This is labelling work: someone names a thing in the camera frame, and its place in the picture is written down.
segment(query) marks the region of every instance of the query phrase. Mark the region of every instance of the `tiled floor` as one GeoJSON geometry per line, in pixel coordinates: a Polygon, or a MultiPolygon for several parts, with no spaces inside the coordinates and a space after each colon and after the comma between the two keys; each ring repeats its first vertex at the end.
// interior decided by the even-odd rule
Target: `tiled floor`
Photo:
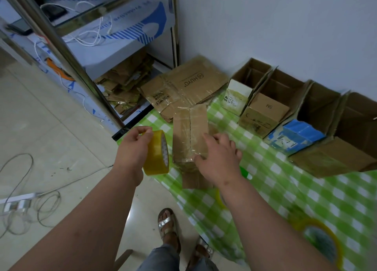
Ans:
{"type": "MultiPolygon", "coordinates": [[[[113,164],[117,145],[111,134],[62,87],[37,68],[24,67],[3,51],[0,65],[0,166],[21,152],[31,153],[35,160],[30,176],[15,194],[47,191],[113,164]]],[[[29,163],[30,159],[22,156],[2,171],[0,198],[9,195],[29,163]]],[[[107,171],[61,189],[62,203],[44,223],[56,225],[107,171]]],[[[171,207],[177,215],[182,242],[180,269],[185,269],[198,234],[170,193],[153,178],[144,178],[136,190],[119,248],[119,255],[128,248],[135,252],[121,270],[136,270],[149,252],[161,244],[156,222],[164,207],[171,207]]],[[[0,239],[0,271],[10,268],[48,231],[32,223],[24,235],[7,233],[0,239]]],[[[220,270],[245,270],[219,254],[213,260],[220,270]]]]}

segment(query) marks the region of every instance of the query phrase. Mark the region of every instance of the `white cable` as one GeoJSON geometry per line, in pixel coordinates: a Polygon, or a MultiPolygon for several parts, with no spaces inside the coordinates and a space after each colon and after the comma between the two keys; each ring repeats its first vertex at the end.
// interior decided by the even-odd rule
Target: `white cable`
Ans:
{"type": "MultiPolygon", "coordinates": [[[[22,181],[26,178],[26,176],[29,174],[29,172],[31,171],[33,165],[34,165],[34,159],[33,159],[33,156],[29,153],[21,153],[21,154],[17,154],[15,156],[13,156],[11,159],[7,160],[5,162],[5,164],[0,168],[0,173],[2,172],[2,170],[4,169],[4,167],[9,163],[11,162],[13,159],[21,156],[21,155],[28,155],[30,156],[31,158],[31,164],[30,164],[30,167],[27,171],[27,173],[21,178],[21,180],[18,182],[18,184],[16,185],[16,187],[12,190],[12,192],[9,194],[9,196],[7,197],[6,201],[8,201],[8,199],[12,196],[12,194],[14,193],[14,191],[17,189],[17,187],[22,183],[22,181]]],[[[111,168],[113,165],[111,166],[107,166],[107,167],[103,167],[103,168],[100,168],[84,177],[81,177],[81,178],[78,178],[76,180],[73,180],[72,182],[69,182],[59,188],[55,188],[53,190],[50,190],[50,191],[47,191],[47,192],[41,192],[41,193],[38,193],[37,195],[37,200],[34,202],[34,210],[37,212],[37,220],[36,221],[33,221],[31,219],[31,216],[27,213],[27,209],[23,212],[19,212],[19,211],[11,211],[11,212],[8,212],[6,214],[2,214],[1,216],[3,216],[3,224],[4,224],[4,227],[5,227],[5,231],[2,233],[2,235],[0,235],[0,239],[7,233],[11,233],[13,235],[23,235],[25,234],[29,229],[30,229],[30,226],[31,226],[31,223],[33,222],[38,222],[40,225],[44,226],[44,227],[49,227],[49,228],[53,228],[54,226],[51,226],[51,225],[45,225],[43,224],[41,221],[45,220],[46,218],[48,218],[49,216],[51,216],[54,211],[59,207],[60,203],[61,203],[61,194],[59,192],[60,189],[62,188],[65,188],[73,183],[76,183],[84,178],[87,178],[89,176],[91,176],[92,174],[95,174],[103,169],[108,169],[108,168],[111,168]],[[40,202],[42,201],[42,199],[44,199],[44,197],[47,197],[47,199],[44,200],[44,202],[42,204],[40,204],[40,202]],[[52,197],[56,197],[55,199],[55,202],[53,203],[52,207],[49,209],[49,210],[46,210],[46,211],[43,211],[42,210],[42,207],[44,206],[44,204],[52,197]],[[40,218],[40,214],[41,213],[44,213],[44,214],[47,214],[47,216],[45,216],[43,219],[40,218]],[[11,226],[12,226],[12,223],[13,223],[13,219],[15,216],[19,216],[21,217],[22,219],[22,223],[23,223],[23,230],[21,232],[16,232],[16,231],[13,231],[11,229],[11,226]]]]}
{"type": "MultiPolygon", "coordinates": [[[[78,10],[77,10],[77,7],[79,4],[89,4],[91,6],[95,6],[93,5],[92,3],[88,2],[88,1],[79,1],[76,3],[75,5],[75,8],[69,8],[69,7],[66,7],[66,6],[62,6],[60,4],[56,4],[56,3],[45,3],[45,4],[42,4],[40,7],[43,8],[45,7],[46,5],[55,5],[55,6],[60,6],[60,7],[63,7],[65,9],[68,9],[68,10],[71,10],[71,11],[74,11],[74,12],[77,12],[77,13],[80,13],[78,10]]],[[[111,33],[111,29],[113,27],[113,21],[112,21],[112,17],[111,15],[109,14],[109,17],[110,17],[110,28],[107,30],[107,34],[109,35],[111,33]]],[[[68,34],[68,36],[70,37],[69,39],[67,38],[63,38],[64,42],[65,43],[68,43],[68,42],[71,42],[73,40],[75,40],[76,42],[78,42],[80,45],[83,45],[85,47],[93,47],[93,46],[96,46],[98,45],[100,42],[101,42],[101,34],[100,34],[100,31],[101,31],[101,26],[102,26],[102,22],[103,22],[103,17],[100,18],[100,23],[98,25],[98,30],[97,31],[94,31],[94,30],[88,30],[88,31],[84,31],[84,32],[81,32],[79,33],[77,36],[73,36],[71,34],[68,34]],[[84,41],[80,38],[78,38],[79,36],[82,36],[84,34],[87,34],[87,33],[95,33],[96,34],[96,37],[94,39],[93,42],[87,42],[87,41],[84,41]]]]}
{"type": "Polygon", "coordinates": [[[72,92],[74,92],[74,93],[76,93],[76,94],[79,94],[79,95],[81,95],[81,96],[83,97],[83,99],[82,99],[82,106],[84,107],[84,109],[86,110],[86,112],[88,112],[90,115],[92,115],[92,116],[94,116],[94,117],[97,117],[97,118],[101,119],[101,122],[105,121],[105,119],[103,119],[102,117],[97,116],[97,115],[94,115],[94,114],[90,113],[89,110],[86,109],[86,107],[85,107],[85,99],[86,99],[86,96],[85,96],[85,95],[83,95],[83,94],[80,93],[80,92],[77,92],[77,91],[73,90],[72,88],[69,88],[69,87],[65,86],[64,83],[63,83],[63,78],[61,77],[61,74],[60,74],[58,71],[55,71],[54,69],[50,68],[47,64],[45,64],[45,62],[44,62],[44,61],[42,60],[42,58],[39,56],[38,51],[37,51],[37,43],[39,43],[39,42],[41,42],[41,41],[35,41],[35,42],[34,42],[34,51],[35,51],[35,54],[37,55],[37,58],[38,58],[38,59],[41,61],[41,63],[46,67],[46,69],[48,69],[48,70],[53,70],[57,75],[59,75],[60,83],[61,83],[61,85],[62,85],[64,88],[66,88],[66,89],[68,89],[68,90],[70,90],[70,91],[72,91],[72,92]]]}

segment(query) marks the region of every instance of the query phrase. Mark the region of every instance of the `silver sandal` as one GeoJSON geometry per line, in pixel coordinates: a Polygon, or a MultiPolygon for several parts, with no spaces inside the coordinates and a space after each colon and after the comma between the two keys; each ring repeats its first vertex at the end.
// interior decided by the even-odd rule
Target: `silver sandal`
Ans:
{"type": "Polygon", "coordinates": [[[180,242],[180,240],[179,240],[179,235],[178,235],[178,222],[177,222],[177,218],[175,217],[175,214],[174,214],[174,212],[170,209],[170,208],[164,208],[162,211],[160,211],[160,213],[158,214],[158,218],[157,218],[157,220],[160,218],[160,217],[162,217],[162,215],[163,215],[163,213],[165,212],[165,211],[168,211],[168,212],[170,212],[170,215],[166,218],[166,219],[164,219],[164,220],[162,220],[162,221],[160,221],[159,223],[158,223],[158,231],[160,232],[160,237],[161,237],[161,239],[163,240],[164,239],[164,236],[166,235],[166,234],[168,234],[168,233],[175,233],[176,235],[177,235],[177,241],[178,241],[178,249],[177,249],[177,253],[178,254],[180,254],[181,253],[181,242],[180,242]],[[168,223],[168,222],[170,222],[170,221],[172,221],[173,222],[173,227],[172,228],[167,228],[167,229],[165,229],[164,231],[162,231],[161,229],[168,223]]]}

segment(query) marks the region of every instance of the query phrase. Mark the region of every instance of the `green checkered tablecloth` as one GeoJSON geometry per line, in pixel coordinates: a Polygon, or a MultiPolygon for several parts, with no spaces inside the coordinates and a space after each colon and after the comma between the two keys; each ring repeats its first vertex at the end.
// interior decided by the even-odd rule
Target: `green checkered tablecloth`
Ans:
{"type": "MultiPolygon", "coordinates": [[[[261,196],[285,218],[288,209],[296,204],[309,216],[322,221],[341,242],[343,269],[361,270],[372,240],[377,171],[316,179],[295,167],[284,154],[259,137],[238,126],[238,117],[224,110],[220,99],[221,95],[208,107],[208,120],[220,132],[228,133],[243,150],[241,166],[249,172],[247,178],[261,196]]],[[[166,123],[153,110],[139,125],[163,130],[171,155],[172,123],[166,123]]],[[[215,189],[183,190],[180,172],[169,157],[170,172],[154,178],[171,192],[199,234],[215,250],[229,260],[244,264],[245,253],[232,216],[215,201],[215,189]]]]}

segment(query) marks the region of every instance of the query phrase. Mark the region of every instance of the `metal shelf pole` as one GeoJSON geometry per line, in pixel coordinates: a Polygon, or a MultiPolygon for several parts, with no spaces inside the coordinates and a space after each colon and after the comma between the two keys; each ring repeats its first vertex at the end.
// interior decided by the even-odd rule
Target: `metal shelf pole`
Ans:
{"type": "Polygon", "coordinates": [[[107,99],[103,96],[96,84],[88,76],[85,69],[74,57],[65,42],[58,36],[48,18],[43,14],[40,7],[34,0],[7,0],[18,14],[26,21],[31,29],[43,37],[49,49],[63,64],[68,73],[88,93],[89,97],[101,108],[106,116],[116,125],[118,129],[124,126],[122,120],[112,108],[107,99]]]}

